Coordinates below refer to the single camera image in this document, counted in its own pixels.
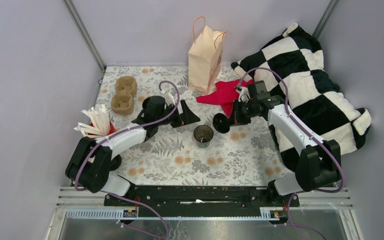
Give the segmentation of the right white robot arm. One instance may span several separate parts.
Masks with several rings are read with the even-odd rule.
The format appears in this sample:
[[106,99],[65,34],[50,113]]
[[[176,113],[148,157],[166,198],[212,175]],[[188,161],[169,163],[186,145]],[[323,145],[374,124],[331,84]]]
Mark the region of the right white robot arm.
[[235,89],[239,97],[234,101],[227,126],[246,125],[252,117],[263,117],[280,130],[298,153],[294,173],[275,180],[267,191],[271,205],[281,205],[289,194],[317,190],[343,178],[339,144],[325,140],[306,126],[283,97],[270,95],[262,81]]

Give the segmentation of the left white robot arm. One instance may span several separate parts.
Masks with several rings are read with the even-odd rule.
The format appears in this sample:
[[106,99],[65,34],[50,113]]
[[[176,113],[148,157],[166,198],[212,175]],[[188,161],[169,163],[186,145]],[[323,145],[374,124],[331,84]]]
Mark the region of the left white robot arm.
[[78,187],[91,193],[105,192],[115,194],[124,206],[132,204],[135,192],[131,183],[112,171],[122,161],[121,153],[153,137],[161,125],[178,128],[199,122],[185,100],[167,103],[163,96],[151,96],[142,103],[142,110],[125,129],[108,136],[80,139],[65,169],[65,175]]

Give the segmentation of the dark translucent coffee cup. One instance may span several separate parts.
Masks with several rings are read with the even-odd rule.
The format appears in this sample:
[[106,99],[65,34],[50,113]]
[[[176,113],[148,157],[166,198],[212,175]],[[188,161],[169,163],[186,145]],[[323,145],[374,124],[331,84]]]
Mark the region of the dark translucent coffee cup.
[[194,129],[192,136],[199,148],[207,148],[214,137],[214,131],[208,125],[199,125]]

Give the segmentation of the black cup lid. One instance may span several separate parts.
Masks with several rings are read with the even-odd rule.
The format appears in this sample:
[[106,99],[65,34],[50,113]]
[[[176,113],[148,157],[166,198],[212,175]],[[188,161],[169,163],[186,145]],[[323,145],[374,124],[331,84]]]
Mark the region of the black cup lid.
[[229,118],[223,113],[217,113],[214,115],[212,119],[212,125],[214,129],[221,134],[228,133],[231,126],[229,123]]

